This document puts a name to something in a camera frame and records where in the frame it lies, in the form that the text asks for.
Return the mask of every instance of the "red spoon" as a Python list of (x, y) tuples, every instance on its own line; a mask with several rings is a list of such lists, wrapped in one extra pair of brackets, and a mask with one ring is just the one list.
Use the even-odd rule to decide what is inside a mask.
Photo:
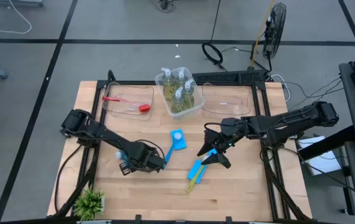
[(107, 96), (103, 96), (103, 100), (109, 100), (109, 101), (113, 101), (113, 102), (126, 102), (126, 103), (130, 103), (136, 107), (139, 108), (139, 111), (140, 112), (147, 112), (150, 110), (150, 105), (148, 104), (137, 104), (137, 103), (133, 103), (133, 102), (130, 102), (129, 100), (125, 100), (125, 99), (122, 99), (122, 98), (118, 98), (118, 97), (107, 97)]

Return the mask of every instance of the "transparent bin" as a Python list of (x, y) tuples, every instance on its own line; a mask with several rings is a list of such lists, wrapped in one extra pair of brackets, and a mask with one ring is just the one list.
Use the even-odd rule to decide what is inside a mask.
[(214, 86), (204, 83), (202, 97), (205, 100), (202, 107), (204, 117), (242, 116), (251, 112), (251, 89), (248, 86)]
[[(127, 119), (148, 120), (151, 118), (154, 102), (154, 89), (151, 86), (129, 86), (112, 82), (107, 86), (104, 96), (121, 98), (127, 102), (103, 100), (103, 108), (112, 116)], [(150, 110), (140, 112), (137, 105), (148, 104)]]
[[(170, 72), (171, 72), (172, 76), (174, 76), (175, 79), (177, 79), (180, 71), (183, 71), (184, 75), (187, 77), (187, 80), (191, 80), (191, 79), (193, 80), (192, 74), (188, 68), (180, 67), (180, 68), (173, 69)], [(161, 73), (161, 74), (157, 75), (155, 77), (155, 83), (158, 86), (159, 92), (163, 96), (162, 99), (165, 103), (166, 109), (172, 117), (174, 117), (174, 118), (182, 117), (183, 115), (186, 115), (188, 113), (192, 113), (192, 112), (200, 109), (204, 105), (205, 101), (204, 101), (202, 95), (199, 93), (198, 87), (197, 87), (195, 81), (193, 80), (191, 82), (191, 85), (194, 89), (194, 92), (193, 92), (194, 103), (188, 109), (185, 109), (185, 110), (178, 112), (178, 113), (173, 113), (172, 112), (172, 101), (167, 100), (164, 96), (164, 80), (163, 80), (164, 75), (165, 75), (165, 73)]]

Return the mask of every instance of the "green plant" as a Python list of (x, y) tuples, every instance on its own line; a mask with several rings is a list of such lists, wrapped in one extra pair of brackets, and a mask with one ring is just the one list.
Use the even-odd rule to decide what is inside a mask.
[(80, 217), (81, 221), (94, 220), (95, 215), (101, 212), (103, 208), (101, 198), (103, 195), (103, 192), (94, 192), (88, 189), (78, 197), (75, 202), (74, 212)]

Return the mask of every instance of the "gray floor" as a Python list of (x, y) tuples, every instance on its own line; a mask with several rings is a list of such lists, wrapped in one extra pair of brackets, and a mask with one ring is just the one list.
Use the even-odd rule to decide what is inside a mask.
[[(287, 5), (283, 40), (355, 41), (338, 1), (282, 1)], [(71, 0), (46, 0), (45, 7), (18, 9), (31, 21), (29, 34), (3, 34), (0, 39), (57, 39)], [(209, 39), (217, 0), (176, 1), (175, 12), (156, 11), (150, 0), (78, 0), (68, 39)], [(222, 1), (214, 39), (256, 38), (268, 1)], [(345, 0), (355, 22), (355, 0)], [(24, 21), (6, 6), (0, 6), (0, 29), (24, 30)], [(34, 107), (55, 44), (0, 44), (0, 69), (9, 73), (0, 80), (0, 196)], [(226, 49), (229, 45), (217, 45)], [(238, 45), (250, 49), (249, 45)], [(245, 70), (249, 54), (229, 50), (223, 65), (228, 70)], [(301, 84), (310, 94), (338, 77), (338, 64), (355, 60), (355, 47), (280, 46), (273, 59), (272, 74)], [(35, 124), (25, 158), (7, 204), (3, 221), (45, 217), (60, 162), (64, 140), (59, 127), (73, 107), (79, 82), (105, 79), (111, 69), (117, 80), (152, 80), (161, 67), (188, 67), (191, 72), (219, 71), (205, 60), (200, 45), (174, 44), (64, 44)], [(304, 96), (288, 85), (292, 98), (288, 108)], [(313, 128), (329, 136), (351, 124), (343, 91), (323, 98), (334, 104), (340, 122), (332, 128)], [(354, 223), (355, 217), (340, 214), (344, 208), (340, 188), (320, 184), (306, 175), (314, 218), (326, 222)]]

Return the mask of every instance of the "clear bottle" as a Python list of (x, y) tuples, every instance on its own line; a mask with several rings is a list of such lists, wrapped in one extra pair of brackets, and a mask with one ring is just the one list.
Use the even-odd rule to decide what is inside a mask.
[(176, 90), (176, 93), (172, 96), (172, 113), (179, 113), (185, 111), (184, 98), (182, 96), (183, 87)]
[(175, 77), (170, 72), (170, 69), (161, 68), (161, 70), (165, 72), (162, 77), (162, 80), (164, 81), (164, 97), (167, 101), (171, 101), (176, 90)]
[(194, 79), (190, 79), (184, 84), (183, 99), (186, 110), (194, 107), (195, 99), (193, 96), (194, 86), (192, 85), (192, 81), (194, 81)]
[(185, 82), (187, 81), (187, 76), (184, 75), (184, 68), (178, 71), (178, 77), (176, 78), (176, 88), (184, 87)]

